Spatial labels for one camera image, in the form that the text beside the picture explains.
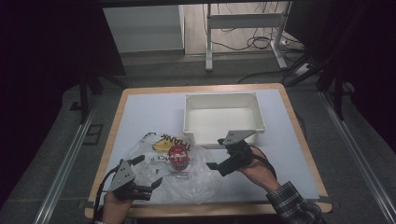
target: human hand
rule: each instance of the human hand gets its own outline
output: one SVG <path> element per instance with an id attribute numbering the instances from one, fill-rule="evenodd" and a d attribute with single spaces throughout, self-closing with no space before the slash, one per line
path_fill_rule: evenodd
<path id="1" fill-rule="evenodd" d="M 255 155 L 267 159 L 258 148 L 250 147 L 250 149 Z M 251 164 L 239 168 L 238 171 L 244 174 L 254 184 L 264 188 L 268 193 L 280 188 L 280 184 L 262 161 L 253 159 Z"/>
<path id="2" fill-rule="evenodd" d="M 123 223 L 132 202 L 133 200 L 120 201 L 111 191 L 106 193 L 102 221 L 107 224 Z"/>

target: plaid sleeve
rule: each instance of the plaid sleeve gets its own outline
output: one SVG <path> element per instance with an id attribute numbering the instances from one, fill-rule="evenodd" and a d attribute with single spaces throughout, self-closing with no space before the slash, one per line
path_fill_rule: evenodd
<path id="1" fill-rule="evenodd" d="M 291 182 L 286 183 L 274 192 L 268 193 L 267 198 L 277 214 L 286 223 L 321 223 L 319 206 L 304 199 Z"/>

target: clear plastic bag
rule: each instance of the clear plastic bag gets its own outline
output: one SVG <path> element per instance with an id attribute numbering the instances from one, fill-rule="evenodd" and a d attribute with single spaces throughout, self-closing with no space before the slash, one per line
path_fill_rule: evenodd
<path id="1" fill-rule="evenodd" d="M 183 145 L 188 150 L 189 165 L 175 170 L 168 158 L 168 150 Z M 194 145 L 185 137 L 164 133 L 148 133 L 124 156 L 125 160 L 145 155 L 145 160 L 132 166 L 135 183 L 150 186 L 163 177 L 161 185 L 152 192 L 149 202 L 139 203 L 204 203 L 219 190 L 220 174 L 210 170 L 206 162 L 213 161 L 207 149 Z"/>

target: red object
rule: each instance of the red object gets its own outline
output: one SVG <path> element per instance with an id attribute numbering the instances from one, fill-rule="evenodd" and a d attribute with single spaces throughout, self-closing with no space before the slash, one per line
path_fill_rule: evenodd
<path id="1" fill-rule="evenodd" d="M 181 171 L 189 166 L 189 153 L 183 145 L 172 146 L 168 151 L 168 158 L 175 170 Z"/>

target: wooden table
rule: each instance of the wooden table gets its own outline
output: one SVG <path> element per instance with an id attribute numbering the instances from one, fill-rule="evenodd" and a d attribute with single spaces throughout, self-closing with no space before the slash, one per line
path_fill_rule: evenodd
<path id="1" fill-rule="evenodd" d="M 320 198 L 327 198 L 328 194 L 323 186 L 323 182 L 318 173 L 317 166 L 312 158 L 308 144 L 305 142 L 303 132 L 300 128 L 299 122 L 294 114 L 289 97 L 281 84 L 248 84 L 248 85 L 216 85 L 216 86 L 190 86 L 190 87 L 161 87 L 161 88 L 142 88 L 142 89 L 127 89 L 123 92 L 120 98 L 120 104 L 113 120 L 113 125 L 108 136 L 105 151 L 103 153 L 96 178 L 92 185 L 92 191 L 89 197 L 89 206 L 95 200 L 95 194 L 102 182 L 105 174 L 108 161 L 115 143 L 118 128 L 124 111 L 124 107 L 128 95 L 134 94 L 158 94 L 158 93 L 174 93 L 174 92 L 209 92 L 209 91 L 251 91 L 251 90 L 271 90 L 277 89 L 280 92 L 282 100 L 285 104 L 287 112 L 290 117 L 293 129 L 297 135 L 301 149 L 304 153 L 308 168 L 314 178 L 315 185 L 318 189 Z M 322 210 L 327 213 L 332 210 L 332 204 L 328 202 L 315 202 Z M 145 205 L 132 207 L 129 212 L 129 217 L 204 217 L 204 216 L 249 216 L 274 214 L 275 210 L 269 203 L 251 204 L 251 203 L 216 203 L 216 204 L 182 204 L 182 205 Z M 86 217 L 93 216 L 93 209 L 87 207 L 85 209 Z"/>

